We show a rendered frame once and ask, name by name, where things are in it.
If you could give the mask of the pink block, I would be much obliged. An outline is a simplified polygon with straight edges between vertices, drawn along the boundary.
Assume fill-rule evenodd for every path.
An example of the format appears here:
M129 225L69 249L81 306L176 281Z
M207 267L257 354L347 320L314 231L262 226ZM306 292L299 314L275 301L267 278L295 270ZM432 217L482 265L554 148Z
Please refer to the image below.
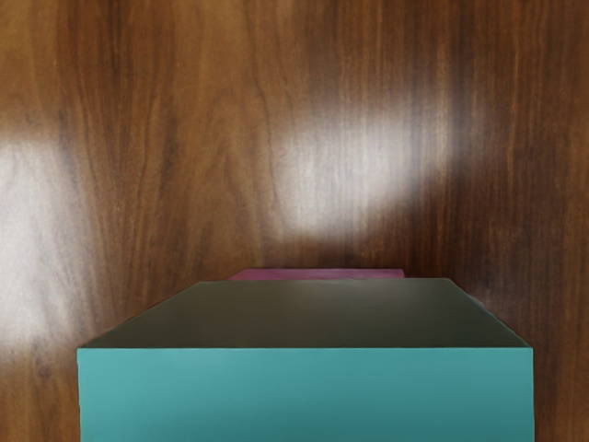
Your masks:
M229 277L231 281L395 279L405 276L402 269L279 269L248 268Z

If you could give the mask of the teal block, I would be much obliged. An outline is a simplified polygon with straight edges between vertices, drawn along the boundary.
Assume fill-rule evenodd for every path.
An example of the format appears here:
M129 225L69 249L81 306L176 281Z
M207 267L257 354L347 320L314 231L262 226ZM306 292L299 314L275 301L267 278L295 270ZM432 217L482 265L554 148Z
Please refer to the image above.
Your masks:
M445 278L199 283L77 366L81 442L535 442L532 347Z

